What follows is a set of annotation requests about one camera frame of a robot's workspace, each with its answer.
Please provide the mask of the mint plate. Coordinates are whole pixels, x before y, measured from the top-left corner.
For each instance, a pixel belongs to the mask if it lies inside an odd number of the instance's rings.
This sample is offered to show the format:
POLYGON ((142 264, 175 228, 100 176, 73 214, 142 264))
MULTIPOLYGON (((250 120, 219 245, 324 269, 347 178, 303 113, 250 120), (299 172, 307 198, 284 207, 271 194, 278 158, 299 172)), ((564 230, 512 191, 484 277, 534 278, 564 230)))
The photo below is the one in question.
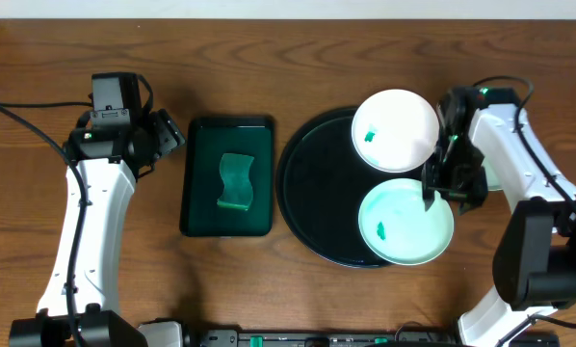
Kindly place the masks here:
POLYGON ((497 175, 493 171, 491 164, 489 163, 489 161, 486 158, 483 160, 482 167, 485 170, 487 189, 490 192, 501 191, 502 186, 499 182, 499 178, 497 177, 497 175))
POLYGON ((383 260, 405 266, 430 262, 444 253, 455 221, 447 201, 434 195, 431 206, 422 197, 421 182, 395 178, 364 197, 357 224, 366 246, 383 260))

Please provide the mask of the green sponge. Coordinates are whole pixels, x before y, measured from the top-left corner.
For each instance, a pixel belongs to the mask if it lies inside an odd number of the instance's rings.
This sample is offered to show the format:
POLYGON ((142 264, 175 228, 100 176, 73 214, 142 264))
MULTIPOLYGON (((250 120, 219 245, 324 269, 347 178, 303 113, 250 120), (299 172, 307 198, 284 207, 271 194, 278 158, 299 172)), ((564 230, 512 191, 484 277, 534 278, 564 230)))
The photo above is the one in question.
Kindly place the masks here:
POLYGON ((253 187, 249 172, 254 158, 239 153, 225 153, 220 161, 219 171, 223 191, 217 199, 221 208, 248 211, 253 202, 253 187))

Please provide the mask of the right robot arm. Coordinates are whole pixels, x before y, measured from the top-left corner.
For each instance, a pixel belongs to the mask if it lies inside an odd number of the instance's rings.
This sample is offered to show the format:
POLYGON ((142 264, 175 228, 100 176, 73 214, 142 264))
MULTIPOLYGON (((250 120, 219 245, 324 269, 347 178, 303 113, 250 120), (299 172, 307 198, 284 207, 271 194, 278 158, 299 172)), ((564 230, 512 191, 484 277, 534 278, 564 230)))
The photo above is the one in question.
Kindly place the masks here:
POLYGON ((492 263, 494 285, 456 323, 467 346, 507 346, 536 321, 576 304, 576 186, 534 134, 511 88, 454 87, 437 104, 439 139, 422 171, 423 200, 454 200, 460 212, 497 177, 511 219, 492 263))

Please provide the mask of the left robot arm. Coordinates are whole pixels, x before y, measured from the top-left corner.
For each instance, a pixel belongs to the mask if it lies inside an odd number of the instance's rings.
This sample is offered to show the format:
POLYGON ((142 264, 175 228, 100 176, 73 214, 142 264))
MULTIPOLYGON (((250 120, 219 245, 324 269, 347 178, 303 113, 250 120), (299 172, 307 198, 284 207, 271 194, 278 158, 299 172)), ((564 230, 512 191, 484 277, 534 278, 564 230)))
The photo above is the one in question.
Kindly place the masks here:
POLYGON ((185 139, 165 110, 134 119, 126 109, 82 116, 60 148, 67 202, 51 279, 35 317, 13 321, 12 346, 184 346, 174 320, 134 327, 119 316, 123 225, 142 167, 152 169, 185 139))

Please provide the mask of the black rectangular tray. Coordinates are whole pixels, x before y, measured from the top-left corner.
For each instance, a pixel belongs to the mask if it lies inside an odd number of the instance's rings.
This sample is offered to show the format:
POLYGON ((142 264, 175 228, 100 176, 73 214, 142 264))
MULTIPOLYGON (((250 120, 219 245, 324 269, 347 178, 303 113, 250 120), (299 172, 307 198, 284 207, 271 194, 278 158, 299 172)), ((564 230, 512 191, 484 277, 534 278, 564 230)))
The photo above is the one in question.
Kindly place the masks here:
POLYGON ((269 116, 202 117, 192 120, 186 157, 180 231, 189 237, 260 237, 273 224, 275 125, 269 116), (248 211, 217 206, 223 191, 225 153, 254 158, 249 172, 253 202, 248 211))

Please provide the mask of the black round tray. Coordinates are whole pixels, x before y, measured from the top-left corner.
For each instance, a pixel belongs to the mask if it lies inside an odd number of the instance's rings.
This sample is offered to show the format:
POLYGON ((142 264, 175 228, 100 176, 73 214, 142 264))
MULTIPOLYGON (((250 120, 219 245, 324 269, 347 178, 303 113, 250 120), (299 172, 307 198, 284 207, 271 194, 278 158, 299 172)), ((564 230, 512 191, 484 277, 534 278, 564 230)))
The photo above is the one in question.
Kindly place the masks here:
POLYGON ((358 212, 379 184, 399 178, 421 182, 421 166, 386 173, 366 163, 352 140, 356 108, 322 113, 305 123, 284 148, 276 175, 281 214, 294 235, 313 253, 352 268, 390 263, 363 240, 358 212))

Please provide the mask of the mint plate front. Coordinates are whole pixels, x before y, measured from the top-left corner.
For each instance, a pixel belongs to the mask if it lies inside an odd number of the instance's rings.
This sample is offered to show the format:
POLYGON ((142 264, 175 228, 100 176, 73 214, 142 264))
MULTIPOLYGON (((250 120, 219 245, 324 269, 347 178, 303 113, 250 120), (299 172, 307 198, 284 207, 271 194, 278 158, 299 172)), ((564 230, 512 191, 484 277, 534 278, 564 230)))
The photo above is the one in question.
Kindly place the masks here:
POLYGON ((421 182, 395 178, 364 197, 357 224, 366 246, 383 260, 405 266, 430 262, 444 253, 455 221, 447 201, 434 195, 431 206, 422 197, 421 182))

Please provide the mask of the white plate with green stain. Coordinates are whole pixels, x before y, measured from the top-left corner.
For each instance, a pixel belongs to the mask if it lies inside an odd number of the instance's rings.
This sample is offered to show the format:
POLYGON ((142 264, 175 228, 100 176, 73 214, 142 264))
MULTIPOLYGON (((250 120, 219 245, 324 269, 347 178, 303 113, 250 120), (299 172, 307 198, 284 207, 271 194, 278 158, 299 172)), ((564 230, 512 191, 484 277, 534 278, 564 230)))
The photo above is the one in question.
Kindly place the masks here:
POLYGON ((356 109, 351 138, 359 157, 386 173, 404 173, 423 165, 433 154, 439 120, 421 95, 401 89, 369 96, 356 109))

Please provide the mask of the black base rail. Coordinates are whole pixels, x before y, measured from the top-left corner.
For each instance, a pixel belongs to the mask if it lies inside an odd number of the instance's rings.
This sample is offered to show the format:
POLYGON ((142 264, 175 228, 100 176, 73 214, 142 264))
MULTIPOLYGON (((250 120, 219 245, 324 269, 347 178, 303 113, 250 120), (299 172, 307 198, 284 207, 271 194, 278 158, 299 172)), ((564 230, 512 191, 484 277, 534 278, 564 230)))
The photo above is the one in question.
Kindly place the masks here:
POLYGON ((366 347, 459 346, 450 334, 432 329, 403 329, 397 334, 331 334, 286 332, 238 332, 221 329, 196 332, 173 320, 141 324, 139 332, 149 346, 181 347, 366 347))

